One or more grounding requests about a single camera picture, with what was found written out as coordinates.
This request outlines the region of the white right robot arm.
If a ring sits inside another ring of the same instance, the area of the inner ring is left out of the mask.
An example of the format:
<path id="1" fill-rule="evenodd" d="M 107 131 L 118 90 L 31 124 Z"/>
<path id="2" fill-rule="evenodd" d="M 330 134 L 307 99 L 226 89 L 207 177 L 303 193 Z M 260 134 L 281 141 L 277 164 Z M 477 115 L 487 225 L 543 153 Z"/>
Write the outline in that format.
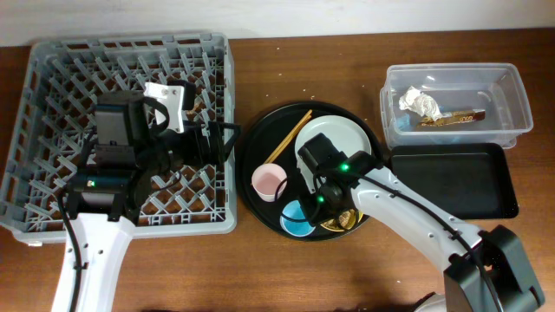
<path id="1" fill-rule="evenodd" d="M 323 133 L 296 145 L 297 159 L 311 173 L 317 202 L 353 209 L 397 233 L 423 254 L 444 278 L 420 311 L 535 311 L 545 304 L 523 244 L 499 225 L 484 231 L 443 211 L 404 185 L 375 156 L 348 157 Z"/>

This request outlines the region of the light blue plastic cup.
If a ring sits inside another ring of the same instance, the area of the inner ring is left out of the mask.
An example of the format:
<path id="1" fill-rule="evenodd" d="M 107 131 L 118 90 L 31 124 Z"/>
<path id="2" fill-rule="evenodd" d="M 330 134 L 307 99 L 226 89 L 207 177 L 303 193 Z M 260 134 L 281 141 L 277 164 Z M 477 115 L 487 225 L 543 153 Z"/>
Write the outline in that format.
<path id="1" fill-rule="evenodd" d="M 307 220 L 298 200 L 291 201 L 280 216 L 282 229 L 293 237 L 308 237 L 314 230 Z"/>

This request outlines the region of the gold snack wrapper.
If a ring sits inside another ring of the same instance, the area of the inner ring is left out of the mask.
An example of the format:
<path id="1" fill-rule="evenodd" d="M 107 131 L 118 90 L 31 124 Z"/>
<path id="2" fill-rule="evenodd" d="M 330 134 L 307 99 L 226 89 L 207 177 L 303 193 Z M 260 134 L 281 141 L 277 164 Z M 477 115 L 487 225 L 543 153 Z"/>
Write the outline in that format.
<path id="1" fill-rule="evenodd" d="M 454 111 L 443 114 L 439 119 L 433 120 L 426 117 L 417 124 L 418 128 L 426 127 L 445 127 L 458 124 L 482 121 L 486 117 L 485 109 L 472 109 L 466 111 Z"/>

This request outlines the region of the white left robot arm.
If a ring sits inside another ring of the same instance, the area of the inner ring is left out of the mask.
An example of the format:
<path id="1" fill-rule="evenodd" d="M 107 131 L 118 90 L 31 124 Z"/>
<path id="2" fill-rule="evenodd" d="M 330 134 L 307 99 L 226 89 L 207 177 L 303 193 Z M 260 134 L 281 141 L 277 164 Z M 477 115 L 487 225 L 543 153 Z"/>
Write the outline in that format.
<path id="1" fill-rule="evenodd" d="M 175 131 L 172 116 L 140 91 L 99 98 L 96 129 L 76 174 L 56 197 L 67 234 L 54 311 L 111 310 L 140 209 L 153 192 L 152 177 L 182 166 L 224 164 L 241 131 L 219 121 L 185 121 Z"/>

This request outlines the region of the yellow bowl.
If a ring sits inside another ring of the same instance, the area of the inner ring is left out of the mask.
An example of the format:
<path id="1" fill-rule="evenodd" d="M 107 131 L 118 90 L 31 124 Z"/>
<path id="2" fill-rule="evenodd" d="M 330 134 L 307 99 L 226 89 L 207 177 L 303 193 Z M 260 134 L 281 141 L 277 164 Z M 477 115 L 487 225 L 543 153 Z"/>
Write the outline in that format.
<path id="1" fill-rule="evenodd" d="M 321 223 L 321 226 L 327 231 L 345 232 L 353 230 L 362 220 L 363 215 L 353 209 L 344 211 L 336 218 L 329 219 Z"/>

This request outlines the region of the pink plastic cup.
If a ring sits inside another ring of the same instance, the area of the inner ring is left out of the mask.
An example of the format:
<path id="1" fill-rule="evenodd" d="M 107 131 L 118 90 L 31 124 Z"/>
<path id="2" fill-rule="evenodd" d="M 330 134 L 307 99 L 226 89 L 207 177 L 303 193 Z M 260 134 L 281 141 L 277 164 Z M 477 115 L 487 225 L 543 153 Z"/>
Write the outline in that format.
<path id="1" fill-rule="evenodd" d="M 252 174 L 251 185 L 263 201 L 275 202 L 287 186 L 287 174 L 279 165 L 263 164 Z"/>

